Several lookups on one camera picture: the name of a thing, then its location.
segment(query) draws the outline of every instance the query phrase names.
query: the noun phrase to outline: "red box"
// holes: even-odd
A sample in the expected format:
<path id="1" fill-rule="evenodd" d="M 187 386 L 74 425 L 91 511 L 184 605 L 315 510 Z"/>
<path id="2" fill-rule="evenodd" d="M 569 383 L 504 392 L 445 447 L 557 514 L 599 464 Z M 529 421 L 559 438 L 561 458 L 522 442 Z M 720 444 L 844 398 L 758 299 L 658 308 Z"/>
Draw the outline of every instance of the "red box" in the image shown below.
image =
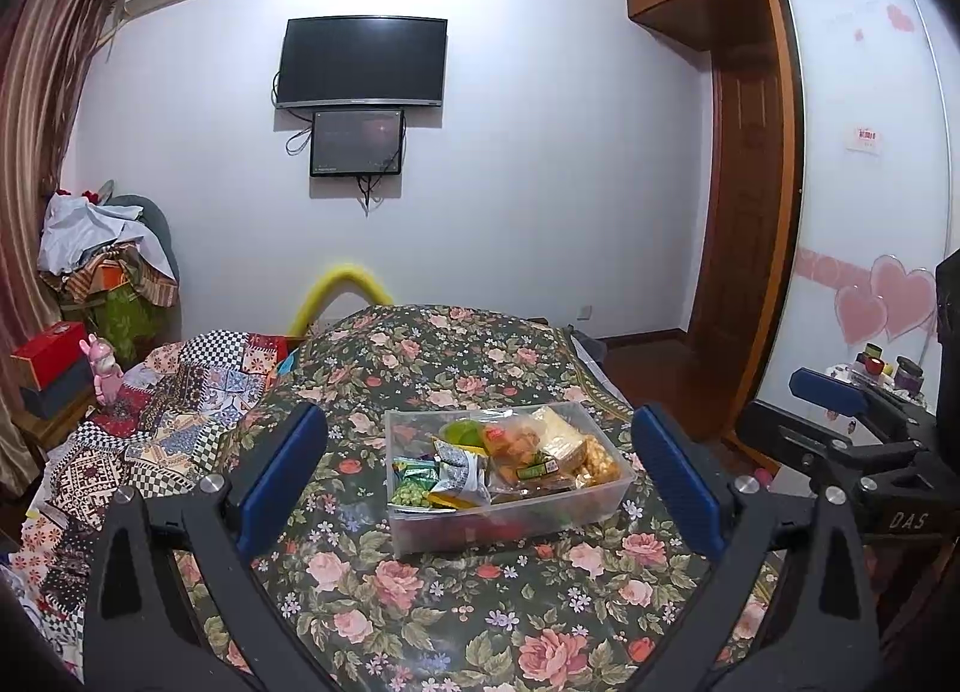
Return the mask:
<path id="1" fill-rule="evenodd" d="M 61 321 L 37 334 L 11 353 L 16 382 L 32 391 L 44 390 L 83 356 L 82 339 L 86 339 L 83 321 Z"/>

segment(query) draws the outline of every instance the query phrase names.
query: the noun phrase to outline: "plastic storage box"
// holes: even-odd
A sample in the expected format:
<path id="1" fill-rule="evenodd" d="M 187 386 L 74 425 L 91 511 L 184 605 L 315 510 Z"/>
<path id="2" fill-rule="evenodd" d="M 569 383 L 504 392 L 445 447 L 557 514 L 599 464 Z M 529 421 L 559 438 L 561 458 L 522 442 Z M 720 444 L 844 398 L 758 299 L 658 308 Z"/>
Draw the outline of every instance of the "plastic storage box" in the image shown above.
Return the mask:
<path id="1" fill-rule="evenodd" d="M 517 414 L 531 414 L 543 405 L 512 408 Z M 539 537 L 561 529 L 579 527 L 613 515 L 619 508 L 634 471 L 620 451 L 603 433 L 592 417 L 577 402 L 553 403 L 549 407 L 585 435 L 594 435 L 620 467 L 620 478 L 608 484 L 575 489 L 502 505 L 458 510 L 457 513 L 400 513 L 387 505 L 394 553 L 457 551 L 469 546 Z M 440 427 L 461 418 L 484 420 L 485 411 L 443 411 L 426 414 L 387 411 L 387 501 L 394 495 L 394 457 L 422 457 L 433 454 L 431 436 L 439 436 Z"/>

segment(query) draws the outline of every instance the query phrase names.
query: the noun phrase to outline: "pink figurine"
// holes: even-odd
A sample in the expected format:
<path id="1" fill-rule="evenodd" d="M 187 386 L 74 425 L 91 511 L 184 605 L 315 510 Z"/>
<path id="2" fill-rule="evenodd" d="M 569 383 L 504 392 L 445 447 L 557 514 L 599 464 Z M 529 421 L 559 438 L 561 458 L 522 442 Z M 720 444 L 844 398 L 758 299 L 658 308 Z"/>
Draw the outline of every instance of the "pink figurine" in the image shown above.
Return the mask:
<path id="1" fill-rule="evenodd" d="M 107 340 L 99 339 L 96 334 L 90 334 L 90 344 L 82 339 L 80 350 L 88 358 L 90 369 L 93 370 L 93 390 L 97 401 L 103 407 L 109 407 L 123 385 L 123 370 L 113 357 L 113 346 Z"/>

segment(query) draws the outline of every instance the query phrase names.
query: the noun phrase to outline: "floral bedspread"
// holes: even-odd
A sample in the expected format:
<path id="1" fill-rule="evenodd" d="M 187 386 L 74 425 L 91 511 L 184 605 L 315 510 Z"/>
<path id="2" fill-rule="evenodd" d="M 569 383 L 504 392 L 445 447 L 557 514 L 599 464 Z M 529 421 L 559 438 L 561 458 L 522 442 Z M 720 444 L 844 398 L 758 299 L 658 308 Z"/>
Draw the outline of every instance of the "floral bedspread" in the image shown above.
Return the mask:
<path id="1" fill-rule="evenodd" d="M 299 348 L 219 465 L 241 462 L 304 398 L 328 414 L 328 452 L 253 571 L 347 692 L 608 690 L 646 660 L 704 575 L 632 452 L 631 409 L 560 329 L 464 308 L 368 308 Z M 637 472 L 616 515 L 550 537 L 392 556 L 384 412 L 560 400 L 582 402 Z M 244 666 L 189 556 L 181 572 L 214 651 Z M 763 571 L 719 660 L 744 654 L 775 580 Z"/>

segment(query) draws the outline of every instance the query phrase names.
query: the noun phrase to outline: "brown striped curtain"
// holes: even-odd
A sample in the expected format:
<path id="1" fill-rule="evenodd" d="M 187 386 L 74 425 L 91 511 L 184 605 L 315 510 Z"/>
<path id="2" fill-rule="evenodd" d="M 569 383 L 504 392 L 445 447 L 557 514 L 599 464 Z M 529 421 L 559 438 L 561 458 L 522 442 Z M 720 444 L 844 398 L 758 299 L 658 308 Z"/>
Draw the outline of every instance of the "brown striped curtain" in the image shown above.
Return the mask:
<path id="1" fill-rule="evenodd" d="M 37 277 L 43 213 L 115 3 L 24 0 L 0 20 L 0 486 L 16 496 L 38 473 L 11 423 L 22 406 L 6 354 L 59 320 Z"/>

